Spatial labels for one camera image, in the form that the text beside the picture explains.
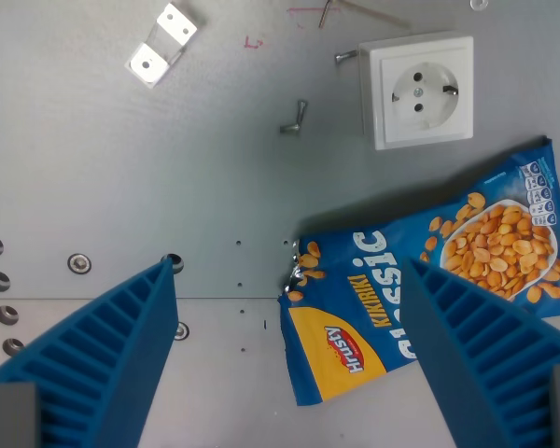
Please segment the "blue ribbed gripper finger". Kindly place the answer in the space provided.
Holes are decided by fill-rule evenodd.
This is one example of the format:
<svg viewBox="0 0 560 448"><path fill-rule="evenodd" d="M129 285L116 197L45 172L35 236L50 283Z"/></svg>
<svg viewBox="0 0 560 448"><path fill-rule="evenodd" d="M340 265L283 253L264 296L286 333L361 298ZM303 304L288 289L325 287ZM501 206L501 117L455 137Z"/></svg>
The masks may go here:
<svg viewBox="0 0 560 448"><path fill-rule="evenodd" d="M79 308L0 365L38 391L44 447L135 447L178 326L163 260Z"/></svg>
<svg viewBox="0 0 560 448"><path fill-rule="evenodd" d="M560 447L560 330L421 260L401 324L458 447Z"/></svg>

